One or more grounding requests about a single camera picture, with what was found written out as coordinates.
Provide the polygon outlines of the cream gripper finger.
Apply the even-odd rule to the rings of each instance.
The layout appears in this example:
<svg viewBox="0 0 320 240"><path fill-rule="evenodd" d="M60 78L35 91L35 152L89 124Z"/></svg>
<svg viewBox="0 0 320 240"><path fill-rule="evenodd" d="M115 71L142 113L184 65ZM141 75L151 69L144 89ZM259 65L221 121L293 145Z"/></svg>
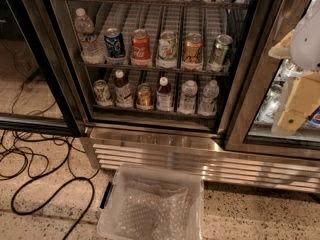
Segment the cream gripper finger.
<svg viewBox="0 0 320 240"><path fill-rule="evenodd" d="M290 47L294 32L295 30L291 30L280 42L269 50L268 55L275 59L290 59Z"/></svg>
<svg viewBox="0 0 320 240"><path fill-rule="evenodd" d="M320 73L303 74L293 81L277 125L284 131L296 132L320 106Z"/></svg>

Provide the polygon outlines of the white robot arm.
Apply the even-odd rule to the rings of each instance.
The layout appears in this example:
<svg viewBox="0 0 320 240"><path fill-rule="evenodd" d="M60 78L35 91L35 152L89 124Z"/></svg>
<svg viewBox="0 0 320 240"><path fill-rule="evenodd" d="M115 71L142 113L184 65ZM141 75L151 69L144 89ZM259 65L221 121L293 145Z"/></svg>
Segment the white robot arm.
<svg viewBox="0 0 320 240"><path fill-rule="evenodd" d="M303 70L299 77L284 84L271 130L275 136L292 136L320 106L320 0L268 55L290 59Z"/></svg>

